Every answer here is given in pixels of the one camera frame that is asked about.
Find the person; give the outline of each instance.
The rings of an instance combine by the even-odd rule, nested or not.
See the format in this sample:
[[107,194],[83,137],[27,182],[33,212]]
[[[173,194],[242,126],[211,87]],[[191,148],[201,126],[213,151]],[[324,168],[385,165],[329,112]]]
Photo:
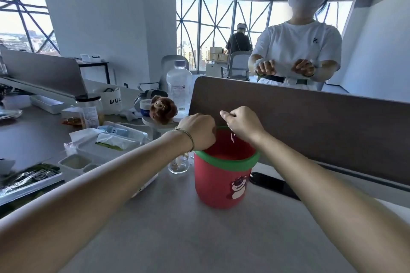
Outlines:
[[[237,136],[267,156],[357,272],[408,272],[410,226],[405,221],[269,135],[248,107],[221,111],[221,116]],[[188,116],[177,130],[69,181],[0,219],[1,272],[57,272],[135,190],[167,163],[192,149],[210,147],[215,142],[214,130],[211,116]]]
[[288,0],[292,18],[259,36],[248,67],[259,83],[317,89],[315,82],[339,70],[341,35],[336,27],[314,19],[328,0]]
[[236,27],[236,33],[234,33],[226,43],[227,53],[231,55],[237,51],[250,51],[252,46],[250,44],[249,37],[245,35],[246,25],[239,23]]

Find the label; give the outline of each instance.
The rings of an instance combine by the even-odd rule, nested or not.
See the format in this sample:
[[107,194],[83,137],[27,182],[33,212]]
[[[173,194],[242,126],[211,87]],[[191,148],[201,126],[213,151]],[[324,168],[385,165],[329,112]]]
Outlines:
[[98,120],[97,108],[85,107],[82,109],[85,128],[98,128],[100,121]]
[[170,99],[172,99],[178,108],[178,111],[184,111],[188,90],[186,85],[171,85]]

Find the plush toy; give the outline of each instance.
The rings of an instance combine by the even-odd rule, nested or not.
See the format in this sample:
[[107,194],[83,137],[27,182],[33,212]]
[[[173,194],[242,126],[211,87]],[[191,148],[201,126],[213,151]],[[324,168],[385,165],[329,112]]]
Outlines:
[[150,117],[154,121],[168,124],[177,113],[177,106],[172,99],[157,95],[151,100]]

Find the gray office chair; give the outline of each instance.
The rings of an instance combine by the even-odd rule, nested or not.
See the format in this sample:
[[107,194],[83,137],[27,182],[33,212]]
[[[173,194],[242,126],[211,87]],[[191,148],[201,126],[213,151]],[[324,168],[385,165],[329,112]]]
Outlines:
[[237,51],[229,56],[228,67],[221,67],[222,78],[249,81],[248,60],[252,51]]

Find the black phone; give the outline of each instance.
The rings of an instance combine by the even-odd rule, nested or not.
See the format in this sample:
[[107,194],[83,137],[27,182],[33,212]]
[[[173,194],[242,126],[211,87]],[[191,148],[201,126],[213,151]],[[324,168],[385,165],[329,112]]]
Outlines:
[[272,190],[300,201],[300,198],[293,192],[291,187],[285,181],[278,178],[270,177],[258,172],[252,172],[249,175],[249,181],[259,187]]

